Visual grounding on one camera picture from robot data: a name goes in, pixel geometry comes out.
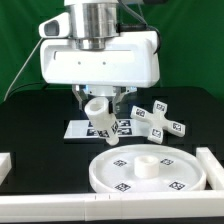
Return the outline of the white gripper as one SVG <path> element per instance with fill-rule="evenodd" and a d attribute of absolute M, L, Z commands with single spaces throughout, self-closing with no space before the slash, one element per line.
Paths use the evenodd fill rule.
<path fill-rule="evenodd" d="M 159 80 L 157 45 L 155 31 L 123 32 L 100 51 L 76 49 L 69 39 L 48 39 L 40 48 L 42 76 L 47 83 L 76 84 L 72 92 L 80 110 L 89 101 L 82 85 L 115 86 L 109 112 L 117 114 L 125 87 L 147 88 Z"/>

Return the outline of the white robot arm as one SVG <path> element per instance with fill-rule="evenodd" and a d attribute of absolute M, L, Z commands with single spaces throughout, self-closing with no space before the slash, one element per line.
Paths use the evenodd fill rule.
<path fill-rule="evenodd" d="M 155 85 L 160 78 L 158 30 L 142 20 L 118 22 L 117 9 L 152 0 L 64 0 L 66 11 L 39 25 L 44 80 L 69 84 L 83 107 L 105 96 L 111 111 L 124 95 Z"/>

